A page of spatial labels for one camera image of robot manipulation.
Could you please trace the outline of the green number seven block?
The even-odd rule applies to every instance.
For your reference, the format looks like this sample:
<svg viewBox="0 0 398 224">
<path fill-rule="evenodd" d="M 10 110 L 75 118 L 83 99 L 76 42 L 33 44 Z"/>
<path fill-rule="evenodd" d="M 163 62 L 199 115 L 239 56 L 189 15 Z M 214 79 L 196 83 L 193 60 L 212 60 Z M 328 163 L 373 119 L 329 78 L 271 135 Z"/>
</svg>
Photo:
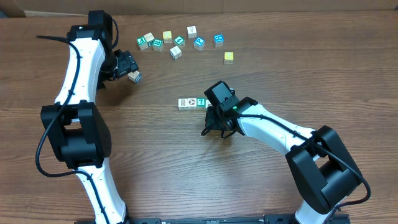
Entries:
<svg viewBox="0 0 398 224">
<path fill-rule="evenodd" d="M 206 99 L 205 98 L 197 98 L 197 109 L 204 110 L 206 108 Z"/>
</svg>

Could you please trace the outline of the white block dark round picture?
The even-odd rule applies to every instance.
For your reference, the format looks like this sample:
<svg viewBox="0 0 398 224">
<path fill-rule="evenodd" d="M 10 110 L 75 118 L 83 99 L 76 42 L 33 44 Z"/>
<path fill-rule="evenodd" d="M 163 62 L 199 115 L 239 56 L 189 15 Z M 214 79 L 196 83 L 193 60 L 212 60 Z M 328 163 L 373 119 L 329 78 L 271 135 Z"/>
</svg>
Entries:
<svg viewBox="0 0 398 224">
<path fill-rule="evenodd" d="M 197 110 L 197 99 L 196 98 L 188 98 L 187 99 L 187 109 L 188 110 Z"/>
</svg>

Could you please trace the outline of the white block owl picture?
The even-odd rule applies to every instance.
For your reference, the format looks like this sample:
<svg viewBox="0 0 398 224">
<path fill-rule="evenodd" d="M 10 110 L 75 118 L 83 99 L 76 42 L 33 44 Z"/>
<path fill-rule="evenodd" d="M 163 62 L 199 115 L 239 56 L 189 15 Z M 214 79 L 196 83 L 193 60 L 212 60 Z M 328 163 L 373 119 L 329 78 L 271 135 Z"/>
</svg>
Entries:
<svg viewBox="0 0 398 224">
<path fill-rule="evenodd" d="M 179 98 L 178 99 L 178 109 L 179 110 L 187 110 L 187 99 L 186 98 Z"/>
</svg>

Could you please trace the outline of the white block red picture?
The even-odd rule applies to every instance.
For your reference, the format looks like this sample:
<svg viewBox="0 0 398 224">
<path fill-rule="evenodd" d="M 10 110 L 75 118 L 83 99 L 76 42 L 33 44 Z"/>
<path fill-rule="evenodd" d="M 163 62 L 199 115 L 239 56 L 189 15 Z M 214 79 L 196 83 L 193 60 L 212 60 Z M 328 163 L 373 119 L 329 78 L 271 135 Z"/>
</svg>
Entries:
<svg viewBox="0 0 398 224">
<path fill-rule="evenodd" d="M 212 106 L 212 104 L 211 104 L 211 102 L 210 102 L 209 100 L 206 100 L 205 108 L 207 108 L 207 107 L 209 107 L 209 106 Z"/>
</svg>

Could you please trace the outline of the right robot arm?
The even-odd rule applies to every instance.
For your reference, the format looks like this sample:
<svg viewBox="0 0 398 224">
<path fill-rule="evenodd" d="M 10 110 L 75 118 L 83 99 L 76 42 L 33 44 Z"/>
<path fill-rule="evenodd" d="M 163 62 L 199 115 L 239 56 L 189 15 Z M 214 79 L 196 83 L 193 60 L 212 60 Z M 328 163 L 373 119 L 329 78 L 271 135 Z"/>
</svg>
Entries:
<svg viewBox="0 0 398 224">
<path fill-rule="evenodd" d="M 367 201 L 365 198 L 345 202 L 363 178 L 351 154 L 337 132 L 322 126 L 318 130 L 290 123 L 267 111 L 256 100 L 239 100 L 235 91 L 219 81 L 204 92 L 210 102 L 202 135 L 220 130 L 221 138 L 234 133 L 260 140 L 283 156 L 303 203 L 290 219 L 291 223 L 333 223 L 342 207 Z"/>
</svg>

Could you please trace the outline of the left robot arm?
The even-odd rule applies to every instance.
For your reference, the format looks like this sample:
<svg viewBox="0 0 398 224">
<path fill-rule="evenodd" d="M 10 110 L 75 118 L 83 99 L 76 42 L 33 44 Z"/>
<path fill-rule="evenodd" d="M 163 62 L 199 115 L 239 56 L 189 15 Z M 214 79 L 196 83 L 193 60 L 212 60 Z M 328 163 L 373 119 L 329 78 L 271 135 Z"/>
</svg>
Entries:
<svg viewBox="0 0 398 224">
<path fill-rule="evenodd" d="M 103 10 L 90 11 L 88 22 L 74 25 L 66 37 L 51 37 L 68 44 L 70 56 L 65 80 L 54 104 L 43 106 L 40 118 L 45 128 L 35 155 L 40 173 L 55 177 L 40 165 L 40 152 L 48 139 L 55 157 L 66 163 L 65 175 L 82 182 L 95 212 L 93 223 L 131 223 L 109 166 L 111 133 L 95 100 L 105 81 L 125 75 L 140 80 L 139 67 L 129 51 L 116 49 L 116 21 Z"/>
</svg>

